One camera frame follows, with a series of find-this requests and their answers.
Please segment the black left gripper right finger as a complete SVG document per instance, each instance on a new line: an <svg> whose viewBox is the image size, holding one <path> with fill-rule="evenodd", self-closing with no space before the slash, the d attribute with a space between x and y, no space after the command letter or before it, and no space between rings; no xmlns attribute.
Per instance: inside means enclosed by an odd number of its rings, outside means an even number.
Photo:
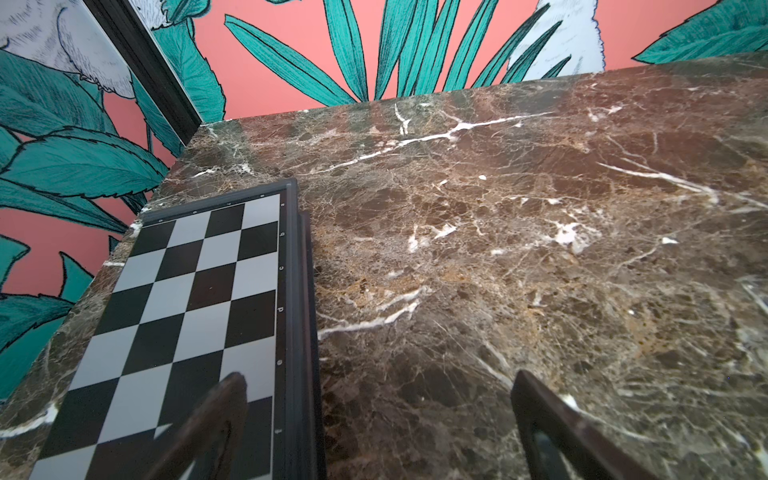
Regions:
<svg viewBox="0 0 768 480"><path fill-rule="evenodd" d="M530 477L568 479L572 466L584 479L653 479L528 370L510 392Z"/></svg>

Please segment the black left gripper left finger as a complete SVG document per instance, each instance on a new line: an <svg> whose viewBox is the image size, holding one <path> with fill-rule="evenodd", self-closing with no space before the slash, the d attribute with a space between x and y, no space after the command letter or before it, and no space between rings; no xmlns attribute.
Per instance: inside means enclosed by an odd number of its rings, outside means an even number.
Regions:
<svg viewBox="0 0 768 480"><path fill-rule="evenodd" d="M145 479L178 479L202 459L206 479L227 479L247 415L247 382L234 372L215 385L182 420L166 429L143 461Z"/></svg>

